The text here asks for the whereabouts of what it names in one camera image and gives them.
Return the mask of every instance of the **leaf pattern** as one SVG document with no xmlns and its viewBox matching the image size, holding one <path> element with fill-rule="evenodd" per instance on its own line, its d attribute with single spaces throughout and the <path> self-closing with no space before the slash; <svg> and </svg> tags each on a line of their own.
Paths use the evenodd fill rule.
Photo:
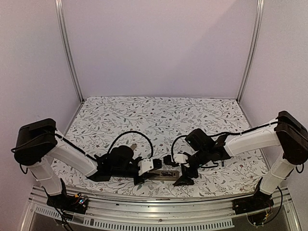
<svg viewBox="0 0 308 231">
<path fill-rule="evenodd" d="M 137 130 L 149 137 L 154 158 L 170 154 L 174 139 L 195 128 L 212 135 L 222 131 L 237 132 L 249 128 L 235 100 L 158 97 L 90 97 L 74 120 L 67 138 L 89 155 L 103 155 L 122 132 Z M 134 158 L 148 157 L 150 145 L 138 134 L 127 134 L 116 145 L 137 144 Z M 175 152 L 193 154 L 184 140 Z M 259 150 L 243 153 L 221 163 L 217 168 L 199 169 L 193 186 L 174 187 L 172 181 L 146 181 L 134 185 L 133 179 L 111 177 L 109 182 L 93 182 L 81 173 L 54 159 L 52 168 L 67 185 L 89 190 L 155 197 L 213 197 L 249 193 L 258 179 L 267 173 Z M 180 170 L 163 166 L 164 169 Z"/>
</svg>

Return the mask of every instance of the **enclosure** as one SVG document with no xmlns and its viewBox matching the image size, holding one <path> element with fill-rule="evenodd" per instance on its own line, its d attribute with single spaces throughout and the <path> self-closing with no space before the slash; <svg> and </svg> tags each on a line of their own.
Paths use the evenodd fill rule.
<svg viewBox="0 0 308 231">
<path fill-rule="evenodd" d="M 2 231 L 63 229 L 43 189 L 10 153 L 25 124 L 53 118 L 92 157 L 136 130 L 159 159 L 196 128 L 208 135 L 241 132 L 283 110 L 308 126 L 305 1 L 20 0 L 1 6 Z M 132 144 L 134 158 L 150 156 L 138 134 L 116 146 Z M 194 153 L 184 139 L 174 150 Z M 68 193 L 90 198 L 86 214 L 74 214 L 74 230 L 254 230 L 231 202 L 252 195 L 281 153 L 271 147 L 208 163 L 186 186 L 152 179 L 135 185 L 126 177 L 93 182 L 60 160 L 49 161 Z M 181 174 L 180 167 L 162 169 Z M 261 230 L 308 228 L 306 175 L 294 171 L 281 185 L 283 197 L 274 192 L 272 210 L 279 213 Z"/>
</svg>

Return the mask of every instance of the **aluminum frame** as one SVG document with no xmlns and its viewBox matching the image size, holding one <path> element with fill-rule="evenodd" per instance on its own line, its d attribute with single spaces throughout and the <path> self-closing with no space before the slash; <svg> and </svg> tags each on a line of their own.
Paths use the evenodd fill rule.
<svg viewBox="0 0 308 231">
<path fill-rule="evenodd" d="M 247 195 L 238 195 L 229 198 L 152 198 L 134 197 L 119 195 L 107 192 L 97 192 L 91 194 L 87 191 L 75 187 L 67 187 L 69 194 L 77 192 L 86 193 L 89 196 L 89 207 L 85 215 L 74 214 L 73 224 L 100 229 L 108 224 L 110 228 L 104 230 L 116 230 L 117 225 L 130 227 L 130 230 L 145 231 L 146 227 L 152 230 L 184 230 L 183 227 L 190 227 L 190 230 L 201 230 L 201 226 L 218 224 L 246 216 L 246 214 L 236 215 L 232 210 L 232 200 L 242 198 Z M 283 206 L 287 214 L 290 229 L 301 231 L 296 211 L 286 187 L 282 188 Z M 280 206 L 281 195 L 279 191 L 273 193 L 274 207 Z M 59 218 L 52 207 L 46 205 L 47 196 L 44 190 L 34 186 L 28 200 L 25 219 L 22 231 L 29 231 L 34 213 L 39 213 L 55 219 Z"/>
<path fill-rule="evenodd" d="M 78 97 L 78 100 L 80 103 L 84 102 L 84 97 L 82 95 L 80 83 L 77 77 L 73 56 L 71 52 L 71 48 L 68 42 L 68 36 L 67 36 L 67 30 L 65 25 L 65 19 L 64 19 L 64 12 L 63 12 L 63 6 L 62 6 L 62 0 L 55 0 L 56 5 L 56 11 L 58 16 L 58 23 L 59 23 L 59 29 L 61 33 L 62 43 L 65 51 L 65 56 L 68 64 L 68 68 L 71 74 L 71 78 L 73 81 L 73 85 Z"/>
<path fill-rule="evenodd" d="M 246 85 L 247 85 L 247 81 L 248 81 L 248 78 L 249 78 L 249 73 L 250 73 L 251 66 L 252 66 L 253 59 L 254 59 L 254 55 L 255 55 L 255 52 L 256 52 L 257 41 L 258 41 L 258 38 L 259 38 L 261 22 L 262 22 L 263 8 L 264 8 L 264 0 L 258 0 L 256 20 L 255 20 L 254 32 L 253 32 L 252 39 L 251 39 L 249 55 L 248 55 L 248 59 L 247 59 L 247 62 L 246 62 L 245 69 L 244 69 L 244 74 L 243 74 L 243 78 L 242 78 L 242 81 L 241 81 L 240 89 L 239 89 L 239 91 L 237 93 L 237 97 L 236 97 L 236 101 L 239 104 L 241 103 L 241 101 L 243 99 L 243 95 L 244 95 L 245 88 L 246 88 Z"/>
</svg>

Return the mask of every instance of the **vertical metal pole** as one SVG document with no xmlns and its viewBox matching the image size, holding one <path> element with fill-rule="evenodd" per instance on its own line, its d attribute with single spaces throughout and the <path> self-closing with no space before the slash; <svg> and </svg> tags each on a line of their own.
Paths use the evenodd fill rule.
<svg viewBox="0 0 308 231">
<path fill-rule="evenodd" d="M 84 101 L 84 98 L 81 92 L 79 80 L 77 78 L 76 69 L 75 69 L 74 62 L 73 62 L 73 56 L 72 56 L 71 49 L 70 49 L 69 42 L 68 42 L 62 0 L 55 0 L 55 4 L 56 4 L 59 28 L 60 28 L 60 33 L 61 33 L 61 38 L 63 42 L 63 47 L 65 51 L 68 68 L 71 74 L 71 78 L 74 84 L 74 88 L 75 88 L 78 100 L 80 101 L 80 103 L 82 103 Z"/>
<path fill-rule="evenodd" d="M 261 22 L 262 22 L 263 7 L 264 7 L 264 0 L 258 0 L 256 21 L 255 21 L 254 32 L 253 32 L 252 39 L 251 39 L 250 51 L 249 51 L 247 63 L 246 63 L 246 66 L 245 66 L 244 75 L 243 75 L 243 78 L 242 78 L 240 89 L 239 89 L 237 97 L 236 97 L 236 101 L 239 104 L 241 103 L 241 101 L 243 99 L 243 95 L 244 95 L 244 91 L 245 91 L 245 88 L 246 88 L 246 85 L 247 85 L 247 81 L 248 81 L 250 69 L 251 69 L 251 66 L 252 66 L 253 58 L 254 58 L 254 55 L 255 55 L 255 52 L 256 52 L 257 41 L 258 41 L 259 32 L 260 32 L 260 28 L 261 28 Z"/>
</svg>

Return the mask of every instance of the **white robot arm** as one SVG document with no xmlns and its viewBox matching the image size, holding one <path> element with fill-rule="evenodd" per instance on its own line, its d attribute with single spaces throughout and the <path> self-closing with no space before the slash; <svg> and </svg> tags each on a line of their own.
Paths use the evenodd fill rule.
<svg viewBox="0 0 308 231">
<path fill-rule="evenodd" d="M 151 147 L 151 157 L 153 156 L 152 143 L 142 133 L 128 131 L 118 138 L 128 133 L 138 133 L 145 137 Z M 142 159 L 142 157 L 133 159 L 133 149 L 127 146 L 122 145 L 113 149 L 111 147 L 103 156 L 87 155 L 56 129 L 54 120 L 44 119 L 19 129 L 17 144 L 12 152 L 14 152 L 16 161 L 26 166 L 40 182 L 48 195 L 48 205 L 67 211 L 85 213 L 87 198 L 66 194 L 64 182 L 55 175 L 46 156 L 66 163 L 92 181 L 108 181 L 111 176 L 130 177 L 134 178 L 135 185 L 157 175 L 151 171 L 162 166 L 161 160 L 158 159 Z"/>
<path fill-rule="evenodd" d="M 230 159 L 240 153 L 264 147 L 282 146 L 283 155 L 259 180 L 254 195 L 245 200 L 233 201 L 233 209 L 237 214 L 272 206 L 271 195 L 275 189 L 297 165 L 304 164 L 308 159 L 307 130 L 286 111 L 279 112 L 278 117 L 269 123 L 247 131 L 208 136 L 198 128 L 187 135 L 185 140 L 196 153 L 174 155 L 174 160 L 182 167 L 182 176 L 174 183 L 175 186 L 192 185 L 192 178 L 199 176 L 197 169 L 209 161 Z"/>
</svg>

